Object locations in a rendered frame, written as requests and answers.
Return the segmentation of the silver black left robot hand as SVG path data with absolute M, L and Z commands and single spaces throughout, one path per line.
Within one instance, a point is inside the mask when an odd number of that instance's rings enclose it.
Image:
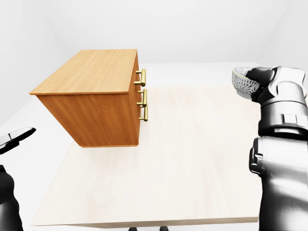
M 36 131 L 35 128 L 22 128 L 0 136 L 0 154 L 17 147 L 19 142 L 26 139 Z

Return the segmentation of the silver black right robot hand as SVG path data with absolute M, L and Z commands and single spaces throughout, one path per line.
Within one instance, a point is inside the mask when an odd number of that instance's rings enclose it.
M 249 70 L 246 77 L 260 85 L 251 95 L 252 101 L 261 105 L 260 136 L 273 136 L 278 132 L 308 133 L 303 69 L 256 67 Z

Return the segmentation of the black white patterned bowl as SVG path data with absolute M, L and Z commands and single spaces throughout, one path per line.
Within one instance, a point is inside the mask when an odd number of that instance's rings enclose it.
M 238 95 L 251 99 L 252 93 L 259 88 L 259 83 L 246 77 L 251 67 L 234 67 L 232 69 L 232 85 L 236 89 Z

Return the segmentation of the wooden cabinet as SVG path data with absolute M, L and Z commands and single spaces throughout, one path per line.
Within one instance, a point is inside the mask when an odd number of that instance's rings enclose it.
M 81 147 L 136 146 L 129 85 L 137 50 L 81 50 L 31 91 Z

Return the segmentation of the wooden drawer front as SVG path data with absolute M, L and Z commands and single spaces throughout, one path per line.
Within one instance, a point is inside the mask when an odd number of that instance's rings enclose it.
M 133 66 L 133 71 L 132 71 L 132 75 L 131 75 L 131 81 L 130 81 L 130 85 L 129 85 L 129 99 L 130 99 L 130 103 L 133 107 L 133 99 L 134 99 L 134 81 L 139 81 L 139 75 L 136 74 L 136 70 L 138 70 L 139 66 L 138 66 L 138 53 L 136 52 L 135 55 L 135 60 L 134 60 L 134 66 Z
M 142 96 L 138 91 L 141 90 L 140 85 L 134 85 L 134 99 L 133 99 L 133 106 L 134 106 L 134 121 L 135 121 L 135 128 L 136 128 L 136 145 L 139 144 L 139 131 L 140 131 L 140 121 L 139 116 L 141 114 L 140 106 L 137 105 L 137 102 L 142 101 Z
M 134 81 L 139 81 L 139 74 L 136 73 L 136 68 L 133 70 L 132 73 L 132 80 L 131 80 L 131 90 L 132 90 L 132 110 L 133 110 L 133 119 L 136 125 L 136 128 L 139 127 L 140 122 L 139 122 L 139 116 L 140 116 L 140 111 L 139 111 L 139 106 L 137 105 L 137 102 L 139 102 L 139 94 L 138 90 L 140 90 L 139 85 L 135 85 Z

